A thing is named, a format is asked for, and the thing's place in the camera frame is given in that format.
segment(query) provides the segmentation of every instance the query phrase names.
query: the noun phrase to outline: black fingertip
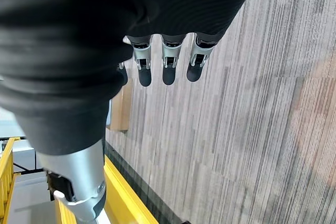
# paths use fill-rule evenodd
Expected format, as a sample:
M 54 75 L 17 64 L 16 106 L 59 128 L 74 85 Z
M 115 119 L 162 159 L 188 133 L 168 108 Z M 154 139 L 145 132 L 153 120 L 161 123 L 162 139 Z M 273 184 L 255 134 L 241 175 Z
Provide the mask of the black fingertip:
M 152 82 L 152 74 L 150 69 L 142 69 L 139 71 L 139 81 L 144 87 L 148 87 Z
M 126 85 L 127 82 L 128 82 L 128 76 L 127 76 L 127 71 L 126 71 L 126 68 L 124 67 L 123 69 L 120 69 L 118 67 L 118 72 L 122 74 L 122 77 L 123 77 L 123 83 L 122 85 Z
M 163 67 L 162 80 L 164 84 L 171 85 L 175 81 L 176 68 L 168 66 L 167 68 Z
M 198 81 L 201 77 L 203 67 L 200 65 L 191 66 L 189 63 L 188 70 L 187 70 L 187 78 L 191 82 Z

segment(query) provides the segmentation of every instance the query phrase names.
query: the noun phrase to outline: gray carpet floor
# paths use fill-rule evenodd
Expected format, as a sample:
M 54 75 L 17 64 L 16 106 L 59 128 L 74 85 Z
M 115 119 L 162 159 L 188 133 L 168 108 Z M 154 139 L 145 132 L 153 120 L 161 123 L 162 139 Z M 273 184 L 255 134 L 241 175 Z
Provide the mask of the gray carpet floor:
M 172 86 L 154 36 L 152 84 L 134 61 L 130 130 L 108 142 L 182 219 L 336 223 L 336 0 L 247 0 L 190 83 Z

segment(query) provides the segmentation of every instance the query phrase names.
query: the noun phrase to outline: yellow railing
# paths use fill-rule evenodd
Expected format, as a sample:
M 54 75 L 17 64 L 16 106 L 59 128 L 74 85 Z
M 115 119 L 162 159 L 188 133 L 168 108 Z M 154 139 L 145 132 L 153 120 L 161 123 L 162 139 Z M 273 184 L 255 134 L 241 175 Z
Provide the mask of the yellow railing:
M 105 157 L 105 212 L 112 224 L 159 224 L 112 162 Z M 74 215 L 56 201 L 59 224 L 75 224 Z
M 14 181 L 17 174 L 13 170 L 13 144 L 19 137 L 11 137 L 0 158 L 0 223 L 7 223 Z

